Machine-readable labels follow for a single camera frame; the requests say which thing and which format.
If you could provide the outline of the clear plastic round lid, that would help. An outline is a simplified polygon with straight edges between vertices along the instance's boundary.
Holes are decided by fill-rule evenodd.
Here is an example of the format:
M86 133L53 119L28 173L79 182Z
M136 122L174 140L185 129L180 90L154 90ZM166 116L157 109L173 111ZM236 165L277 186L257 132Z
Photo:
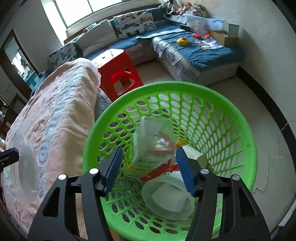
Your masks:
M17 196L22 203L34 201L38 193L38 166L32 145L21 133L16 133L12 147L19 153L19 160L12 167Z

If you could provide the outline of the clear plastic cup container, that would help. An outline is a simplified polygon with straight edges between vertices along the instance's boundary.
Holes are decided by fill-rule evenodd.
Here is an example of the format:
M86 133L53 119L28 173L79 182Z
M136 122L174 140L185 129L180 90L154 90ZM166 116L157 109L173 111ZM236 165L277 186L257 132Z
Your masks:
M188 220L195 209L195 199L187 191L180 171L147 181L142 199L154 214L165 219Z

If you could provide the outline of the red snack can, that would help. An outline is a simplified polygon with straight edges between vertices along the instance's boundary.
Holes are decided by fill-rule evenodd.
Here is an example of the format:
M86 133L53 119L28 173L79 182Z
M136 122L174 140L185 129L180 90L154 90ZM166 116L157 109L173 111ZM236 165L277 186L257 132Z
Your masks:
M173 172L173 171L179 171L178 164L175 160L170 159L166 163L162 164L158 168L152 170L148 174L142 176L140 178L141 181L147 182L149 180L152 180L156 177L161 176L162 174L165 174L167 172Z

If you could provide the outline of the yellow green drink carton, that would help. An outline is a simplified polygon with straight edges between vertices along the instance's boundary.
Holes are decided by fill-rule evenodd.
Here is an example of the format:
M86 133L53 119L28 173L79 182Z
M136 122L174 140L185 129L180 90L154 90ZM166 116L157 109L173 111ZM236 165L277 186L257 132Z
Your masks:
M142 178L175 156L177 142L168 120L144 116L128 147L124 173L130 177Z

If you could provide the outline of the pink blanket table cover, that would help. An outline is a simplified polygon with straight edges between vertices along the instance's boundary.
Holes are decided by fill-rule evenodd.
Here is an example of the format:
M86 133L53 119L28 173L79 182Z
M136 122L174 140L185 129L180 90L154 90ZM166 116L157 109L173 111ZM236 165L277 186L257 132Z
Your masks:
M67 62L51 73L21 110L6 136L12 148L16 133L32 145L38 166L38 193L31 202L20 202L12 167L1 174L6 210L16 229L27 235L41 202L60 174L82 172L85 142L95 122L94 109L101 76L84 58Z

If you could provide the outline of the butterfly pillow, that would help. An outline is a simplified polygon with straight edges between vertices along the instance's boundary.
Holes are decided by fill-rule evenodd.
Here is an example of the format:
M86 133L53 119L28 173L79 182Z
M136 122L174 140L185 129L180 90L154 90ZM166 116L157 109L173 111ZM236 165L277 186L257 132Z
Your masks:
M157 29L150 9L113 17L119 39L132 38Z
M77 59L77 45L75 42L69 42L59 49L52 52L47 57L47 62L52 71L55 71L58 67L66 62L72 62Z

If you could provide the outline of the red plastic stool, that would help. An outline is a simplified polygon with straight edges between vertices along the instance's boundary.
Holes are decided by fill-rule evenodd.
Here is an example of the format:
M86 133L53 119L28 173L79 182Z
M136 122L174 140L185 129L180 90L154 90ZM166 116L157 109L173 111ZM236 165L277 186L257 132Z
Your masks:
M100 88L111 101L115 101L127 92L143 86L132 60L123 49L106 50L91 62L101 75ZM122 93L118 93L114 87L118 82L122 86L127 86Z

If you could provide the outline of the right butterfly pillow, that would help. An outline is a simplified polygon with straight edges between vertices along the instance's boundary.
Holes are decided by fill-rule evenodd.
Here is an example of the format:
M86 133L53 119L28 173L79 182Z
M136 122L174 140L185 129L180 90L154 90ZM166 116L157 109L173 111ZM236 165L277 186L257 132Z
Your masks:
M119 39L132 38L157 29L150 9L113 17Z

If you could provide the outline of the blue sofa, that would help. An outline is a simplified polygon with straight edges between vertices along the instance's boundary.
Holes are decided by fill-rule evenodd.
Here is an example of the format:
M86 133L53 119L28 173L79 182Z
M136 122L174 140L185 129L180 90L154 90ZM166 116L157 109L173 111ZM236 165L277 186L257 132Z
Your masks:
M118 39L117 42L85 58L93 60L106 50L123 49L136 64L157 58L175 80L204 86L236 74L238 65L245 57L240 46L225 47L213 38L199 42L192 37L192 32L185 30L185 27L169 21L165 17L164 9L150 10L156 30L132 38ZM178 46L176 40L181 37L187 37L189 45ZM77 45L77 58L80 57L83 57L83 52Z

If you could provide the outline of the cardboard box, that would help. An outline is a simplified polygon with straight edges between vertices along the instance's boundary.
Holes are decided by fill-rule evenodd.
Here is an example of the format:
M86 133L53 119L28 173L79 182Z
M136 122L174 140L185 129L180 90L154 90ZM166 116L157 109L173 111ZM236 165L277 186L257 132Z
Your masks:
M239 41L238 37L229 37L228 33L223 30L210 31L210 36L225 47L238 45Z

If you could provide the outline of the yellow duck toy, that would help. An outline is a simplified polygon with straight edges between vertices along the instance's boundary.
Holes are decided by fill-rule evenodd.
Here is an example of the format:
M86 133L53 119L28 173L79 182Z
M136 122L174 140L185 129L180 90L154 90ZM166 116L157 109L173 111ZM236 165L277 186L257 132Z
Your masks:
M185 46L189 45L189 40L187 37L181 37L176 40L176 44L180 47L185 47Z

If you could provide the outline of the red small toy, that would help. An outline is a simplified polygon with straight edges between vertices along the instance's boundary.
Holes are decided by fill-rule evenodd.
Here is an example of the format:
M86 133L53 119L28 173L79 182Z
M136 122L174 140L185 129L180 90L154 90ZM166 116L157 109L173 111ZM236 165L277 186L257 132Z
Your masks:
M202 39L202 36L199 34L193 34L192 37L194 37L195 39Z

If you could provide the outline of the clear plastic storage bin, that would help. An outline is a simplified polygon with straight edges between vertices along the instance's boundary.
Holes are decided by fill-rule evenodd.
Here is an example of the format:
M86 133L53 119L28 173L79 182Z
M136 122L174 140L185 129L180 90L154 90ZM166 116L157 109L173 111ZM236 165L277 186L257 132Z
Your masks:
M206 35L210 31L220 31L224 23L223 19L203 18L199 16L185 14L187 25L195 34Z

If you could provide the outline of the plush toys pile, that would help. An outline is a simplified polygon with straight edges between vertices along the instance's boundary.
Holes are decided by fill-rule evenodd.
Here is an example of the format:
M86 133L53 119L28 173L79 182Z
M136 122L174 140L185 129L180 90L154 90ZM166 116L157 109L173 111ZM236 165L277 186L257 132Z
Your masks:
M162 1L162 3L159 5L160 9L166 10L166 16L172 16L172 15L193 15L193 16L199 16L203 18L207 18L206 9L197 3L191 4L189 2L185 4L180 4L178 1L175 0L169 0L169 1Z

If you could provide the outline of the window with green frame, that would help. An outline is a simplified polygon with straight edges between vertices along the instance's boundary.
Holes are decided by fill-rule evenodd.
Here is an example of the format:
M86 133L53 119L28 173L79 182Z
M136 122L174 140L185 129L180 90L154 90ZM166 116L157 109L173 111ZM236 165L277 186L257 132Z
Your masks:
M96 13L128 4L136 8L141 3L145 6L158 4L160 1L51 1L49 7L49 21L55 28L69 29L75 24Z

